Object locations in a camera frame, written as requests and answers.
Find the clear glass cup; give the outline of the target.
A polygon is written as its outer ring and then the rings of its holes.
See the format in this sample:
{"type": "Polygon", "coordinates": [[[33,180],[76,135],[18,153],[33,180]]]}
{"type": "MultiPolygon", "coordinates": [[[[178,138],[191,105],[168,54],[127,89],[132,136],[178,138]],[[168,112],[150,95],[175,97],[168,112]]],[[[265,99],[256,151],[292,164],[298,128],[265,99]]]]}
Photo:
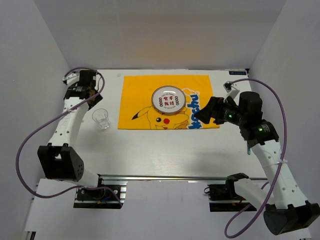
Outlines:
{"type": "Polygon", "coordinates": [[[104,108],[96,109],[92,113],[92,120],[99,131],[107,130],[110,127],[109,113],[104,108]]]}

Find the yellow pikachu cloth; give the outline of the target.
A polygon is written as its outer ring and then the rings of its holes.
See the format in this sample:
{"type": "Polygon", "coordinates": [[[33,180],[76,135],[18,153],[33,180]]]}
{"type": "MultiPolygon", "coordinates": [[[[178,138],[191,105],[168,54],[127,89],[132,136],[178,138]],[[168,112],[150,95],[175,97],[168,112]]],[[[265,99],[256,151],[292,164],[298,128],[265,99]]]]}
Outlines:
{"type": "Polygon", "coordinates": [[[125,76],[118,128],[121,130],[215,129],[216,124],[203,124],[195,117],[195,113],[201,110],[213,95],[208,75],[125,76]],[[165,114],[153,107],[152,94],[163,86],[174,86],[184,92],[186,104],[181,111],[165,114]]]}

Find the knife with blue handle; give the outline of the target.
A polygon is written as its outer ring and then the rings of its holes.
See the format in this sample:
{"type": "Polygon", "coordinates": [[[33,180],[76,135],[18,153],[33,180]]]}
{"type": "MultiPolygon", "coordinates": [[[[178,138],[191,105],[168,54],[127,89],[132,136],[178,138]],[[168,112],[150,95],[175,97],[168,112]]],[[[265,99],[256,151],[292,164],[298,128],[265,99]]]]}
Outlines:
{"type": "Polygon", "coordinates": [[[251,148],[248,142],[247,142],[247,154],[251,155],[251,148]]]}

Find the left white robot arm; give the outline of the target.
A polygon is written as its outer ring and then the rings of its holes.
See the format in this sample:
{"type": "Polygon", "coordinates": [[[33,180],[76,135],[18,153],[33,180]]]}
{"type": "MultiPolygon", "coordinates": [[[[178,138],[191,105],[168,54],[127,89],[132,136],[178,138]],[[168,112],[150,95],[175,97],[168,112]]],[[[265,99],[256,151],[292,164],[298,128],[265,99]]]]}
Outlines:
{"type": "Polygon", "coordinates": [[[73,182],[89,187],[88,193],[99,200],[105,196],[106,187],[99,183],[99,175],[85,168],[84,161],[75,150],[78,133],[85,114],[103,98],[96,88],[97,72],[81,69],[70,72],[63,83],[63,116],[58,117],[57,127],[47,145],[41,145],[37,155],[47,179],[73,182]]]}

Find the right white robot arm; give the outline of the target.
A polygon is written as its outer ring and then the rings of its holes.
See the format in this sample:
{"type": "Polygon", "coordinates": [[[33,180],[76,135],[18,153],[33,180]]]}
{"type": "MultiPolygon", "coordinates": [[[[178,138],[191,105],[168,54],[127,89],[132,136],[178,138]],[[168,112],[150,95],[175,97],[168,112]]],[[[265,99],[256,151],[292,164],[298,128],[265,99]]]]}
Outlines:
{"type": "Polygon", "coordinates": [[[280,235],[308,228],[319,216],[320,206],[310,203],[299,189],[287,162],[281,158],[279,136],[273,124],[263,119],[263,101],[256,92],[245,91],[236,104],[232,97],[211,97],[208,104],[195,114],[204,124],[229,122],[239,127],[270,184],[266,193],[242,173],[228,176],[226,195],[240,196],[263,213],[269,231],[280,235]]]}

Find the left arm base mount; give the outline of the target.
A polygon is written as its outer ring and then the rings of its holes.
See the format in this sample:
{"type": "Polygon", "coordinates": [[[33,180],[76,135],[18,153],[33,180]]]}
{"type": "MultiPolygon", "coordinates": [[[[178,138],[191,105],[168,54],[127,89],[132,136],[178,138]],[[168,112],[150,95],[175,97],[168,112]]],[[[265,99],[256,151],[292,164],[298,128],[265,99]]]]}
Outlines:
{"type": "Polygon", "coordinates": [[[76,190],[73,207],[75,209],[121,209],[127,192],[127,181],[107,180],[100,181],[102,189],[76,190]]]}

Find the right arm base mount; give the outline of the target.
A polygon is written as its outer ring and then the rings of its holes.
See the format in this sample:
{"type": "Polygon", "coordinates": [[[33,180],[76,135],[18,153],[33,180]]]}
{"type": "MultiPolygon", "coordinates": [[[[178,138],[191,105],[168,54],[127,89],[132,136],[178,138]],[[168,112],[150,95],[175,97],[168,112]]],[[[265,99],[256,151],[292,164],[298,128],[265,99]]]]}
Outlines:
{"type": "Polygon", "coordinates": [[[208,196],[211,213],[239,212],[249,205],[248,201],[238,195],[231,197],[225,184],[209,184],[203,191],[208,196]]]}

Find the white patterned plate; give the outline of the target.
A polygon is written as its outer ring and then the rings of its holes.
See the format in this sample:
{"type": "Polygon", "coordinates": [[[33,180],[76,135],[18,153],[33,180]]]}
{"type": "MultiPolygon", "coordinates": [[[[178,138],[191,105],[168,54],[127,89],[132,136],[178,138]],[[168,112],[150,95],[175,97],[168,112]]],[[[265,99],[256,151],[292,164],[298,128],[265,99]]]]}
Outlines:
{"type": "Polygon", "coordinates": [[[151,102],[159,112],[175,114],[186,106],[186,95],[180,88],[166,85],[153,92],[151,102]]]}

